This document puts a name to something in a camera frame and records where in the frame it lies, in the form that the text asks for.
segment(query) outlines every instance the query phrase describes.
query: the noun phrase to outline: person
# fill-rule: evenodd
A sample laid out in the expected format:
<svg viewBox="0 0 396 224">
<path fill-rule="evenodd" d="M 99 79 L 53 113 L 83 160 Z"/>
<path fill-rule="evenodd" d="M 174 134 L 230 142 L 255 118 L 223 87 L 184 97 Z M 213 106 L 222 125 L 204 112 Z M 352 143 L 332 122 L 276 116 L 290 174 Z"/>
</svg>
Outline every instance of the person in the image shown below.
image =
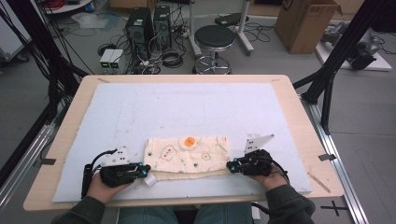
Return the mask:
<svg viewBox="0 0 396 224">
<path fill-rule="evenodd" d="M 258 181 L 267 190 L 265 195 L 269 207 L 268 224 L 314 223 L 311 216 L 315 212 L 312 201 L 299 194 L 280 172 L 268 176 L 254 175 L 250 178 Z M 52 220 L 52 224 L 99 224 L 113 196 L 128 188 L 122 185 L 110 188 L 102 183 L 99 174 L 92 178 L 87 196 L 65 214 Z M 251 203 L 221 203 L 201 205 L 194 224 L 200 223 L 251 223 Z M 119 224 L 126 223 L 177 223 L 172 207 L 121 208 Z"/>
</svg>

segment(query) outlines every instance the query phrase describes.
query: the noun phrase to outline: computer tower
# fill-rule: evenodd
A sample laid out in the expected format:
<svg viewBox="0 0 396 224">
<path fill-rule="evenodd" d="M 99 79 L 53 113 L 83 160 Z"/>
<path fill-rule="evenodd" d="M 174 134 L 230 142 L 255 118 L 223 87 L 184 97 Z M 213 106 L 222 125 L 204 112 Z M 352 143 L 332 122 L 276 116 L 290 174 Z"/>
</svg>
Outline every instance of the computer tower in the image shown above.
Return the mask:
<svg viewBox="0 0 396 224">
<path fill-rule="evenodd" d="M 157 36 L 157 49 L 172 48 L 171 9 L 169 6 L 156 6 L 154 11 L 154 31 Z"/>
<path fill-rule="evenodd" d="M 128 40 L 135 52 L 143 60 L 151 57 L 154 41 L 151 12 L 148 7 L 135 7 L 125 25 Z"/>
</svg>

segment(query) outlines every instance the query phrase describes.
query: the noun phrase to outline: sleeve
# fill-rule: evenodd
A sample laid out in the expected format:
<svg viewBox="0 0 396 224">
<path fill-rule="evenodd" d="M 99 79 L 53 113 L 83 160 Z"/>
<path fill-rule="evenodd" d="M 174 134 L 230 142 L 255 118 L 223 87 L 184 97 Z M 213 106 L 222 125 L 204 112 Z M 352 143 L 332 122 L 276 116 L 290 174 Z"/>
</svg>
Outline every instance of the sleeve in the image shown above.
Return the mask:
<svg viewBox="0 0 396 224">
<path fill-rule="evenodd" d="M 292 186 L 284 185 L 265 193 L 269 207 L 268 224 L 309 224 L 315 204 L 299 194 Z"/>
<path fill-rule="evenodd" d="M 92 197 L 85 197 L 65 214 L 52 220 L 52 224 L 99 224 L 105 212 L 105 205 Z"/>
</svg>

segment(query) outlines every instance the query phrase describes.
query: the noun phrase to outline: stool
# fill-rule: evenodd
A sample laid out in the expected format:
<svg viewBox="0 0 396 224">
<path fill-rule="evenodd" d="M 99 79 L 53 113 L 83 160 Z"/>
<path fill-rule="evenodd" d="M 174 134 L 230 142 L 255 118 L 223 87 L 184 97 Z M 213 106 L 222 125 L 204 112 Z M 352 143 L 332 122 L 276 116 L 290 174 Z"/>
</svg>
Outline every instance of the stool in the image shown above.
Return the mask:
<svg viewBox="0 0 396 224">
<path fill-rule="evenodd" d="M 235 41 L 230 29 L 220 25 L 199 28 L 194 35 L 195 43 L 202 49 L 210 50 L 210 56 L 203 56 L 195 62 L 192 72 L 196 74 L 231 74 L 230 64 L 219 57 L 218 51 L 228 49 Z"/>
</svg>

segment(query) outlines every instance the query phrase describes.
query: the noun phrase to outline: cream patterned fabric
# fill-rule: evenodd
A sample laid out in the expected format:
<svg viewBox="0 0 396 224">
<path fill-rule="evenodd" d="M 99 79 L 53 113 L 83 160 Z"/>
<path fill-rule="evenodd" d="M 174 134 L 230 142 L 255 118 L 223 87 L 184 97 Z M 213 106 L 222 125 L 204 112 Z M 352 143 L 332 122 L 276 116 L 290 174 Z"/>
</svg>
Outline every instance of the cream patterned fabric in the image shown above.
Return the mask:
<svg viewBox="0 0 396 224">
<path fill-rule="evenodd" d="M 228 174 L 226 137 L 152 138 L 144 163 L 157 179 L 198 178 Z"/>
</svg>

